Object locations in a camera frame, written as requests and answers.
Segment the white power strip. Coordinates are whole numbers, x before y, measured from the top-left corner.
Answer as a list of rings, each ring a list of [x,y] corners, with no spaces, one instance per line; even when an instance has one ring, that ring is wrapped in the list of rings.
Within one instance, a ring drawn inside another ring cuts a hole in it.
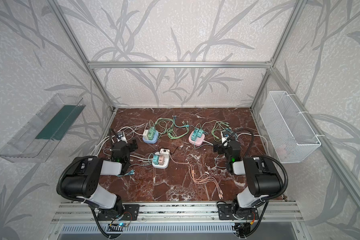
[[[157,169],[166,169],[170,162],[170,150],[160,149],[159,152],[154,153],[152,166]]]

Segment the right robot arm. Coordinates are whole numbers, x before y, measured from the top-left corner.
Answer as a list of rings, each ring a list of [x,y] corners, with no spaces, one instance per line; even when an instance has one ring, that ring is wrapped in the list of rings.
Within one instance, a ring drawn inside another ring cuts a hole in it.
[[[258,208],[281,196],[288,187],[289,179],[284,166],[270,156],[249,155],[252,144],[250,142],[243,155],[241,144],[236,140],[224,140],[214,145],[214,152],[225,156],[227,171],[233,175],[244,175],[247,184],[231,204],[217,203],[220,220],[250,220],[253,224],[261,219]]]

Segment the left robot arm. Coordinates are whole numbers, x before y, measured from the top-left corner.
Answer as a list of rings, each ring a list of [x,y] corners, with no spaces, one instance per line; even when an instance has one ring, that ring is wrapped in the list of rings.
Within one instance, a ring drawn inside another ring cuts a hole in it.
[[[99,184],[100,176],[123,177],[131,166],[131,153],[138,149],[132,143],[118,141],[112,148],[111,159],[97,156],[76,157],[63,171],[57,193],[64,199],[86,203],[92,210],[98,209],[110,218],[119,218],[125,212],[121,197]]]

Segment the white charger adapter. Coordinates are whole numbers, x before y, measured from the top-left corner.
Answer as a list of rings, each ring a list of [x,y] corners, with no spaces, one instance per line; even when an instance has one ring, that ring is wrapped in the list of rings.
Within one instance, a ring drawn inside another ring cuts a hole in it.
[[[170,150],[169,149],[160,149],[160,155],[169,157],[170,156]]]

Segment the teal plug adapter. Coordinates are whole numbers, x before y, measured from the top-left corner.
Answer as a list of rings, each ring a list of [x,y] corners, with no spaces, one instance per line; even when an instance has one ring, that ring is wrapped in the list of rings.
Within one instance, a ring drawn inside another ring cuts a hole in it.
[[[160,159],[159,155],[154,155],[153,160],[152,160],[153,165],[158,165],[159,164],[159,159]]]

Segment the pink plug adapter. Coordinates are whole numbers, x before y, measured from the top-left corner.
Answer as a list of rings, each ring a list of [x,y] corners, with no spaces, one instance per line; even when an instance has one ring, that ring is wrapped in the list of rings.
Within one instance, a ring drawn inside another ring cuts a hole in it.
[[[165,163],[165,157],[163,155],[159,156],[159,161],[158,161],[159,165],[162,166]]]

